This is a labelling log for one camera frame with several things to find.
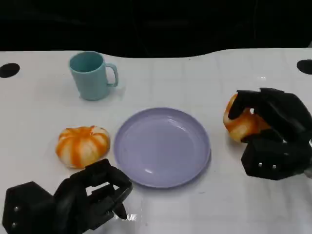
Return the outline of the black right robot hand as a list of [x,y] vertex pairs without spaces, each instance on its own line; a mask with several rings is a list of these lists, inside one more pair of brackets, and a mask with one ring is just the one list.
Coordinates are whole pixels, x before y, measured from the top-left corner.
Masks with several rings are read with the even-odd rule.
[[274,88],[238,90],[227,104],[223,123],[239,142],[269,134],[292,142],[312,132],[312,116],[301,99]]

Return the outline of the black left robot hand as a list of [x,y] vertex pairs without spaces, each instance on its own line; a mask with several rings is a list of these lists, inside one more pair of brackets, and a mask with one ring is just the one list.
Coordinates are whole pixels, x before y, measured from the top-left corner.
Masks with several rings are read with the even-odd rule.
[[97,229],[115,215],[126,219],[123,202],[132,189],[128,176],[109,160],[86,166],[65,179],[54,194],[54,232],[82,234]]

